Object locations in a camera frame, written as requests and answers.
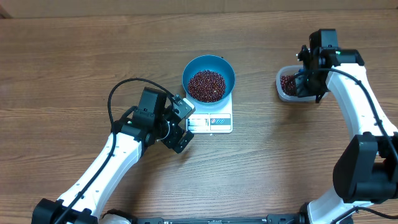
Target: scale base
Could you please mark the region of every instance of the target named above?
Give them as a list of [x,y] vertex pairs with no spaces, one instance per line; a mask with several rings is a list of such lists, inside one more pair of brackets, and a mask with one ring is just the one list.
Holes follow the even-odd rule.
[[194,134],[228,134],[233,130],[232,94],[217,105],[204,106],[187,99],[195,105],[195,112],[187,119],[186,129]]

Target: wood grain surface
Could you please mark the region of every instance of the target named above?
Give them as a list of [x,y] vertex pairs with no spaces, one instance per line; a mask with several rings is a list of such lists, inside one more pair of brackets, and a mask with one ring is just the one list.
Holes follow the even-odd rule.
[[395,9],[398,0],[0,0],[12,18]]
[[[296,212],[332,185],[349,143],[333,95],[283,103],[275,75],[319,28],[358,49],[373,91],[398,124],[398,11],[305,11],[0,20],[0,223],[30,223],[84,173],[110,130],[109,91],[125,78],[183,94],[191,59],[223,56],[236,72],[234,131],[196,135],[175,154],[161,144],[127,172],[106,208],[138,217],[253,217]],[[114,117],[143,83],[120,87]],[[396,214],[398,201],[375,209]],[[357,223],[389,223],[368,213]]]

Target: black cable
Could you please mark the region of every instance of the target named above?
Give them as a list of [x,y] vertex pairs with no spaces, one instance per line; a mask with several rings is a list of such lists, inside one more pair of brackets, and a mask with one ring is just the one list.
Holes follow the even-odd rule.
[[130,107],[128,110],[126,110],[126,112],[124,112],[124,114],[121,116],[120,119],[122,118],[127,118],[135,109],[137,109],[138,106],[132,106]]
[[356,212],[359,213],[360,210],[364,210],[370,213],[373,213],[375,215],[378,215],[380,217],[386,218],[386,219],[390,219],[390,220],[398,220],[398,215],[386,215],[384,213],[375,211],[373,209],[370,208],[366,208],[366,207],[357,207],[354,206],[353,208],[351,208],[350,210],[348,210],[347,212],[345,212],[344,214],[340,215],[339,217],[337,217],[335,220],[333,220],[330,224],[336,224],[339,221],[343,220],[344,218],[348,217],[351,213]]
[[[319,68],[319,69],[317,69],[317,70],[306,70],[306,71],[297,73],[296,75],[294,75],[294,77],[299,77],[299,76],[301,76],[301,75],[304,75],[305,72],[322,72],[322,71],[326,71],[326,72],[337,72],[337,73],[339,73],[339,74],[341,74],[341,75],[344,75],[344,76],[346,76],[346,77],[352,79],[356,84],[358,84],[359,87],[361,87],[362,91],[364,92],[364,94],[365,94],[365,96],[366,96],[366,99],[368,100],[369,106],[370,106],[370,108],[371,108],[371,110],[372,110],[372,112],[373,112],[373,116],[374,116],[374,119],[376,120],[376,124],[379,126],[380,132],[381,132],[381,133],[383,134],[383,136],[387,139],[388,145],[390,146],[391,151],[392,151],[392,155],[394,156],[394,159],[396,160],[396,162],[397,162],[397,164],[398,164],[398,154],[397,154],[397,151],[396,151],[396,149],[395,149],[395,147],[394,147],[394,145],[393,145],[393,143],[392,143],[390,137],[388,136],[386,130],[384,129],[384,127],[383,127],[383,125],[382,125],[382,120],[379,118],[379,115],[377,114],[376,107],[374,106],[374,103],[373,103],[373,100],[372,100],[372,98],[371,98],[371,95],[369,94],[369,92],[368,92],[368,90],[365,88],[365,86],[362,84],[361,80],[358,80],[358,79],[355,78],[354,76],[352,76],[352,75],[350,75],[350,74],[348,74],[348,73],[346,73],[346,72],[343,72],[343,71],[334,69],[334,68]],[[295,79],[294,77],[292,77],[292,78],[285,84],[285,88],[286,88],[286,86],[287,86],[290,82],[292,82],[292,81]]]
[[[126,80],[123,80],[121,82],[119,82],[118,84],[116,84],[113,89],[111,90],[111,93],[109,94],[108,97],[108,115],[109,115],[109,120],[111,122],[111,130],[112,130],[112,135],[113,135],[113,142],[112,142],[112,148],[110,150],[110,152],[108,153],[108,156],[106,157],[105,161],[102,163],[101,167],[97,170],[97,172],[94,174],[94,176],[87,182],[87,184],[83,187],[83,189],[81,191],[79,191],[77,193],[77,196],[75,197],[75,199],[73,199],[73,201],[71,202],[71,204],[69,204],[69,206],[67,207],[67,209],[65,209],[65,211],[58,217],[58,219],[55,221],[54,224],[60,224],[63,223],[63,219],[66,217],[66,215],[68,215],[69,211],[72,209],[72,207],[77,203],[77,201],[83,196],[83,194],[87,191],[87,189],[90,187],[90,185],[94,182],[94,180],[99,176],[99,174],[101,173],[101,171],[105,168],[106,164],[109,162],[109,160],[112,158],[113,152],[114,152],[114,148],[116,147],[116,132],[114,130],[114,121],[113,121],[113,116],[112,116],[112,110],[111,110],[111,100],[112,100],[112,95],[115,92],[115,90],[121,86],[123,83],[126,82],[131,82],[131,81],[142,81],[142,82],[147,82],[150,84],[155,85],[156,87],[160,88],[161,90],[165,91],[167,94],[167,97],[169,98],[171,104],[173,105],[173,97],[174,95],[169,92],[167,89],[165,89],[164,87],[162,87],[161,85],[152,82],[150,80],[147,80],[145,78],[128,78]],[[124,114],[127,114],[130,110],[130,112],[126,115],[126,117],[134,110],[135,106],[132,106],[130,109],[128,109]]]

